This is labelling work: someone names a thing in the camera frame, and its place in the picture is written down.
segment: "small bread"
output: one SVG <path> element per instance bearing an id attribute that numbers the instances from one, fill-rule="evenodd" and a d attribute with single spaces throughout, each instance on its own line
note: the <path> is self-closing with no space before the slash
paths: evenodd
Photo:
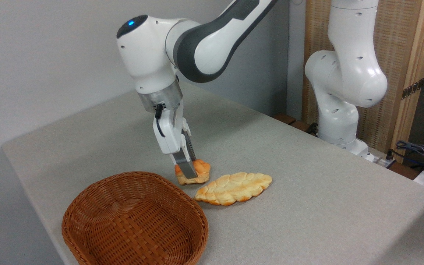
<path id="1" fill-rule="evenodd" d="M 271 181 L 271 176 L 262 173 L 239 172 L 224 175 L 199 189 L 194 199 L 228 206 L 236 201 L 247 201 L 253 196 L 260 195 Z"/>
<path id="2" fill-rule="evenodd" d="M 192 162 L 192 165 L 194 166 L 195 172 L 197 174 L 196 178 L 188 179 L 184 174 L 182 173 L 180 166 L 175 165 L 174 166 L 174 173 L 176 177 L 178 178 L 178 182 L 181 185 L 184 184 L 193 184 L 193 183 L 204 183 L 209 180 L 209 174 L 211 171 L 211 165 L 209 163 L 206 163 L 202 161 L 201 159 L 196 159 Z"/>

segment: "bread roll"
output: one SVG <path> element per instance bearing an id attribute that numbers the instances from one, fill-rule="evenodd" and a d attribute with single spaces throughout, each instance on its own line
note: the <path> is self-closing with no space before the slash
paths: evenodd
<path id="1" fill-rule="evenodd" d="M 178 178 L 178 182 L 181 185 L 184 184 L 193 184 L 193 183 L 205 183 L 209 180 L 209 174 L 211 170 L 211 165 L 209 163 L 206 163 L 202 161 L 201 159 L 196 159 L 192 162 L 192 165 L 194 166 L 195 172 L 197 173 L 196 178 L 188 179 L 184 174 L 182 173 L 180 166 L 175 165 L 174 166 L 174 173 L 176 175 L 176 178 Z"/>
<path id="2" fill-rule="evenodd" d="M 194 199 L 228 206 L 236 201 L 247 201 L 253 196 L 260 195 L 271 181 L 271 176 L 262 173 L 239 172 L 224 175 L 199 189 Z"/>

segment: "woven basket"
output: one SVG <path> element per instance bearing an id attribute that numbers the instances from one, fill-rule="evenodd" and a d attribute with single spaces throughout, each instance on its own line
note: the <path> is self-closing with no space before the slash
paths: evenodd
<path id="1" fill-rule="evenodd" d="M 79 264 L 195 264 L 209 226 L 200 206 L 154 173 L 126 172 L 91 184 L 63 216 Z"/>

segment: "wooden panel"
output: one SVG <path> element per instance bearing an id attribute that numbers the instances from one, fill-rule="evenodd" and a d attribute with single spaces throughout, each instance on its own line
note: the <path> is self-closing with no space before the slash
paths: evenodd
<path id="1" fill-rule="evenodd" d="M 307 1 L 305 60 L 318 50 L 333 50 L 327 37 L 330 2 Z M 399 114 L 406 104 L 416 105 L 417 102 L 416 95 L 402 102 L 403 89 L 424 75 L 424 30 L 420 29 L 424 29 L 424 0 L 379 1 L 374 45 L 379 65 L 388 79 L 388 88 L 379 104 L 368 109 L 358 108 L 358 138 L 381 152 L 387 152 L 391 146 L 396 126 L 411 128 L 413 116 Z M 410 121 L 402 126 L 402 119 Z M 317 120 L 315 95 L 310 82 L 304 78 L 303 121 L 310 124 Z"/>
<path id="2" fill-rule="evenodd" d="M 415 39 L 419 40 L 419 42 L 413 45 L 404 84 L 405 87 L 408 87 L 424 77 L 424 2 L 422 10 L 423 12 L 420 14 L 415 35 Z M 395 148 L 397 141 L 408 141 L 419 95 L 420 92 L 417 91 L 410 97 L 402 99 L 397 114 L 397 121 L 394 126 L 391 148 Z"/>

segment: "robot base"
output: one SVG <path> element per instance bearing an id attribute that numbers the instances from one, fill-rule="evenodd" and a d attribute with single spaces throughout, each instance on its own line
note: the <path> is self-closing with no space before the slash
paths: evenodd
<path id="1" fill-rule="evenodd" d="M 372 155 L 369 152 L 369 148 L 367 144 L 359 139 L 354 139 L 350 143 L 346 144 L 334 144 L 335 146 L 338 146 L 341 149 L 345 149 L 357 156 L 360 156 L 368 161 L 373 162 L 374 161 L 374 155 Z"/>

